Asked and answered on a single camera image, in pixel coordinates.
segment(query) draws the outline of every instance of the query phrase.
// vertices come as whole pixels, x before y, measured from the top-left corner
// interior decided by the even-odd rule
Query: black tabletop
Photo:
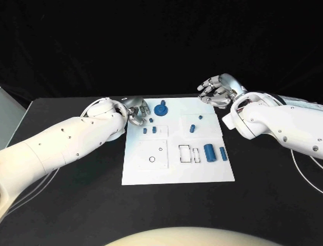
[[[11,145],[79,116],[95,99],[34,100]],[[216,109],[219,119],[226,113]],[[323,245],[323,195],[300,176],[290,150],[268,135],[246,140],[222,122],[220,127],[235,182],[122,186],[124,134],[60,169],[7,216],[0,245],[105,245],[137,232],[184,226],[233,230],[284,245]],[[307,156],[295,157],[323,189],[323,170]]]

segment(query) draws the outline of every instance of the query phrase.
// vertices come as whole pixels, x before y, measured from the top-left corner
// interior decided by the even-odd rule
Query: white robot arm
[[[141,97],[124,103],[102,98],[72,117],[36,136],[0,151],[0,222],[27,186],[63,165],[80,159],[125,132],[127,120],[141,125],[150,114]]]
[[[311,108],[287,105],[278,96],[248,92],[229,74],[206,80],[197,90],[203,88],[199,98],[204,103],[225,109],[233,101],[229,114],[222,118],[229,129],[236,128],[246,139],[269,134],[284,147],[323,159],[321,105],[308,104]]]

